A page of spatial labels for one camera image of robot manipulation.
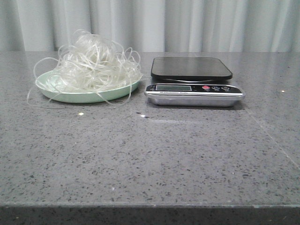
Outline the white vermicelli noodle bundle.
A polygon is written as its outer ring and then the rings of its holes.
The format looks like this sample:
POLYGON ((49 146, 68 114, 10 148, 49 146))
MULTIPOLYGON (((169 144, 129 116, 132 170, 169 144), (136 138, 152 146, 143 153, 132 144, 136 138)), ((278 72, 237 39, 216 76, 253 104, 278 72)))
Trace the white vermicelli noodle bundle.
MULTIPOLYGON (((72 45, 63 45, 58 49, 57 65, 51 70, 51 78, 61 81, 54 82, 59 92, 86 93, 113 90, 144 80, 141 72, 140 54, 129 47, 124 47, 112 40, 91 34, 85 30, 74 33, 76 40, 72 45)), ((126 104, 132 91, 126 95, 126 100, 113 103, 112 106, 126 104)))

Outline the black silver kitchen scale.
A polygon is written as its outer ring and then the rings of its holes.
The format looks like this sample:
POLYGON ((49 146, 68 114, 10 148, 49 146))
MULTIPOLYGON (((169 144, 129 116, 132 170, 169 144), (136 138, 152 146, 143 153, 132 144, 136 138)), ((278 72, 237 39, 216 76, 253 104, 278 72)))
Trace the black silver kitchen scale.
POLYGON ((155 105, 230 107, 245 96, 232 77, 217 58, 157 57, 145 95, 155 105))

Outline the light green round plate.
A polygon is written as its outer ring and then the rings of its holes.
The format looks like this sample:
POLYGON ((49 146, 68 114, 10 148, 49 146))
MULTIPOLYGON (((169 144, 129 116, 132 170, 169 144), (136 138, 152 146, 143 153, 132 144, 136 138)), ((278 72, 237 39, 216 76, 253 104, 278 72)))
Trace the light green round plate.
POLYGON ((130 94, 130 91, 134 91, 139 84, 139 81, 132 83, 131 85, 113 89, 100 91, 98 94, 95 92, 86 92, 86 93, 75 93, 75 92, 59 92, 54 87, 54 82, 58 81, 58 84, 61 84, 57 78, 51 78, 52 71, 46 72, 40 75, 36 79, 36 86, 43 93, 44 96, 48 97, 51 100, 64 102, 64 103, 97 103, 115 100, 126 95, 130 94))

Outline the white pleated curtain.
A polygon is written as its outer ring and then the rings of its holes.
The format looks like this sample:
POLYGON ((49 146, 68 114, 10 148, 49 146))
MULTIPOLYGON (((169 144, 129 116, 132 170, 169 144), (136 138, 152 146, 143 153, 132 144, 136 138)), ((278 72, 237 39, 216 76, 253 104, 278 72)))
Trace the white pleated curtain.
POLYGON ((53 51, 83 29, 140 52, 298 52, 297 0, 3 0, 2 51, 53 51))

